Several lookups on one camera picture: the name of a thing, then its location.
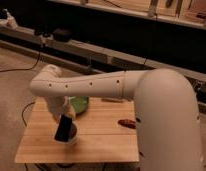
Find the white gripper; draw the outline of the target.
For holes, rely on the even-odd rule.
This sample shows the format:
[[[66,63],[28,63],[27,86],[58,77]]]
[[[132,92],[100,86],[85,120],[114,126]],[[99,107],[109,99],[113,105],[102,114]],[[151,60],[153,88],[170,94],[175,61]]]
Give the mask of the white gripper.
[[[55,121],[59,121],[62,115],[75,120],[76,113],[70,105],[67,97],[50,97],[45,99],[48,111]]]

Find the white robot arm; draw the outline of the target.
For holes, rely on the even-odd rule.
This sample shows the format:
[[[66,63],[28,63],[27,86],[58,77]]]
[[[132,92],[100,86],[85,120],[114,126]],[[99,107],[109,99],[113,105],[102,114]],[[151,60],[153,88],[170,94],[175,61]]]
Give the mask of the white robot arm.
[[[45,66],[30,91],[61,115],[69,96],[131,100],[134,104],[140,171],[204,171],[199,109],[190,82],[160,68],[63,78]]]

